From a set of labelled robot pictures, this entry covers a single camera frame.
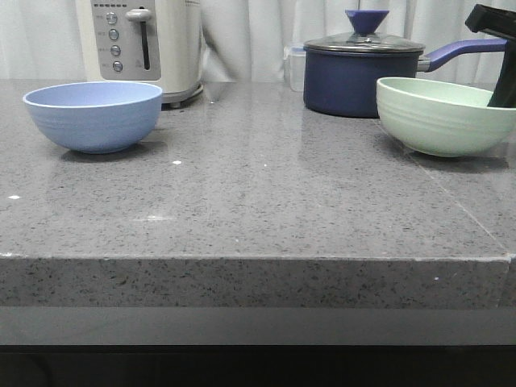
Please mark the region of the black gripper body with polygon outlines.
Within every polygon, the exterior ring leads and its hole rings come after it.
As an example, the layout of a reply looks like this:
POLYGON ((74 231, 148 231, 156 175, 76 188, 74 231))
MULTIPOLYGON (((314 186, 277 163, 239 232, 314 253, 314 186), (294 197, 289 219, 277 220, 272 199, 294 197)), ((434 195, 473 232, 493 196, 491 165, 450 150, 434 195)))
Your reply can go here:
POLYGON ((515 40, 515 12, 476 4, 465 20, 471 32, 484 32, 505 40, 515 40))

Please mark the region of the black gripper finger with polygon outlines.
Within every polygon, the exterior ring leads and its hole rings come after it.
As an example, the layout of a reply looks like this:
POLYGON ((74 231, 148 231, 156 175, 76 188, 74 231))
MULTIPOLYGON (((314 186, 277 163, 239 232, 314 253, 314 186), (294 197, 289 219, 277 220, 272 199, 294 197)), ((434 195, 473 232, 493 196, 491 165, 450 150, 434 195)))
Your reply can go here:
POLYGON ((515 38, 505 43, 501 71, 488 106, 515 108, 515 38))

